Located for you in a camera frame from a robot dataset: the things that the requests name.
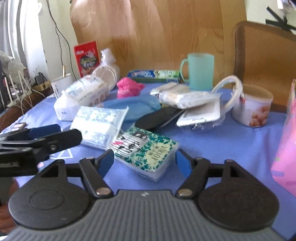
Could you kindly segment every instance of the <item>metal rivet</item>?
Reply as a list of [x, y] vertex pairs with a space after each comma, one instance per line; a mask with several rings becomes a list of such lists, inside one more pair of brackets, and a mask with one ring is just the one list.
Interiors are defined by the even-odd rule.
[[111, 193], [111, 189], [110, 188], [98, 188], [96, 190], [96, 193], [98, 195], [103, 195], [103, 196], [109, 195]]
[[178, 190], [178, 195], [181, 197], [190, 197], [192, 195], [192, 191], [190, 189], [180, 189]]
[[55, 145], [51, 145], [51, 146], [50, 146], [50, 150], [52, 150], [52, 151], [57, 150], [57, 146], [55, 146]]

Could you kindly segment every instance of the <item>mug handle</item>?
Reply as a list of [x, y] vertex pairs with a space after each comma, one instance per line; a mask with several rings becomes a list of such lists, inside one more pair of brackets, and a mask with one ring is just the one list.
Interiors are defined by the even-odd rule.
[[184, 80], [184, 82], [189, 82], [188, 79], [184, 79], [184, 77], [183, 77], [183, 73], [182, 73], [183, 65], [185, 64], [185, 62], [188, 62], [188, 59], [183, 59], [183, 60], [182, 60], [181, 65], [180, 65], [180, 74], [181, 74], [181, 77], [182, 77], [182, 79]]

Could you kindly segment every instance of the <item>pink cloth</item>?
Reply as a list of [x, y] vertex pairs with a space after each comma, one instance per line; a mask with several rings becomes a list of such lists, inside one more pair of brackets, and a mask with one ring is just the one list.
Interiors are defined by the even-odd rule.
[[128, 77], [122, 78], [116, 85], [118, 87], [117, 99], [138, 96], [145, 87], [144, 84], [137, 83]]

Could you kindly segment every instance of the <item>wooden chair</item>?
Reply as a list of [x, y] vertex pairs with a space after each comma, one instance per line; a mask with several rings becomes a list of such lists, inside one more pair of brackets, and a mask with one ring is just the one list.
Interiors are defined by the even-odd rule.
[[273, 111], [284, 112], [296, 79], [296, 36], [277, 27], [243, 21], [234, 31], [234, 74], [274, 95]]
[[126, 76], [133, 69], [174, 69], [188, 53], [215, 55], [214, 84], [233, 74], [233, 30], [244, 0], [72, 0], [78, 43], [111, 48]]

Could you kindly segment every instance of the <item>blue tablecloth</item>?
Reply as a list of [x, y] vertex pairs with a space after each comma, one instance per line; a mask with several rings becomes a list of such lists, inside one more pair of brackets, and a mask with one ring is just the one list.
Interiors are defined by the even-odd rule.
[[[147, 84], [141, 94], [148, 93], [157, 85], [159, 84]], [[116, 90], [112, 91], [108, 99], [116, 98], [116, 92]], [[26, 122], [28, 128], [57, 123], [63, 129], [67, 129], [70, 122], [58, 121], [53, 108], [54, 102], [55, 98], [43, 100], [16, 122]], [[270, 113], [267, 126], [252, 129], [240, 125], [228, 113], [223, 125], [205, 132], [180, 129], [176, 127], [175, 121], [159, 129], [158, 132], [177, 140], [180, 147], [192, 157], [202, 156], [212, 163], [223, 163], [225, 159], [233, 159], [269, 187], [280, 202], [280, 210], [273, 228], [288, 239], [296, 233], [296, 198], [277, 184], [272, 179], [270, 172], [285, 118], [285, 114]], [[126, 130], [131, 124], [124, 123], [123, 130]], [[75, 163], [85, 157], [98, 157], [102, 153], [101, 150], [79, 145], [71, 148], [70, 151], [66, 150], [62, 154], [55, 154], [46, 163], [49, 164], [57, 158], [64, 158], [66, 163]], [[23, 185], [30, 178], [19, 177], [17, 180], [20, 185]], [[119, 189], [170, 189], [175, 192], [184, 181], [184, 177], [175, 163], [169, 166], [159, 182], [154, 183], [118, 161], [114, 161], [114, 165], [104, 179], [115, 193]], [[77, 178], [69, 178], [69, 181], [81, 186], [81, 182]]]

